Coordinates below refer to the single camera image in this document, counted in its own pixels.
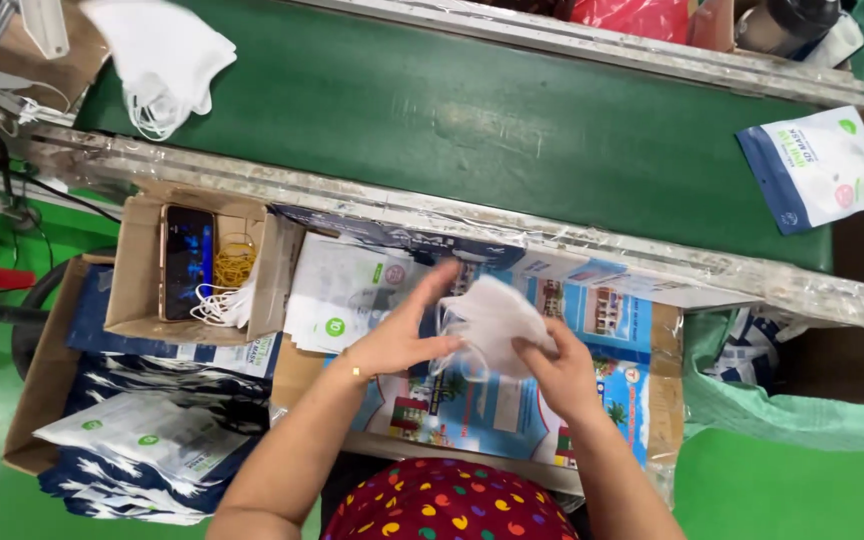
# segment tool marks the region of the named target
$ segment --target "smartphone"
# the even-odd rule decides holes
[[[194,319],[189,311],[200,303],[195,289],[212,285],[215,214],[164,204],[160,226],[158,318],[168,322]],[[202,287],[200,292],[202,296],[211,294],[210,287]]]

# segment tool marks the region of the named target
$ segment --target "human arm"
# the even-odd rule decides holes
[[[592,535],[599,540],[684,540],[678,521],[649,483],[595,392],[589,348],[568,326],[546,319],[558,358],[513,340],[546,403],[566,423],[579,468]]]
[[[207,539],[300,538],[369,379],[461,347],[454,336],[419,339],[426,306],[439,300],[457,273],[454,261],[438,265],[402,305],[322,370],[236,474]]]

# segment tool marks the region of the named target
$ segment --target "green logo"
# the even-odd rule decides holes
[[[839,120],[839,125],[852,135],[856,134],[856,124],[852,120]]]
[[[332,338],[338,338],[346,331],[346,322],[338,317],[332,317],[325,323],[325,333]]]

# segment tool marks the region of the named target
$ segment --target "blue and white package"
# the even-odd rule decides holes
[[[854,106],[735,136],[783,235],[864,211],[864,124]]]

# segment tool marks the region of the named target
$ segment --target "person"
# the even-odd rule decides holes
[[[373,468],[362,476],[349,454],[340,456],[371,377],[463,347],[456,336],[419,338],[426,307],[442,297],[458,272],[456,261],[436,266],[382,323],[322,370],[243,464],[210,523],[208,540],[301,538],[323,487],[324,540],[579,538],[546,490],[513,473],[459,460],[413,458],[373,459],[384,470],[372,474]],[[546,326],[558,357],[522,340],[512,346],[549,408],[568,423],[591,535],[597,540],[684,539],[599,402],[589,349],[561,321],[546,319]],[[338,497],[330,490],[357,473],[361,479]]]

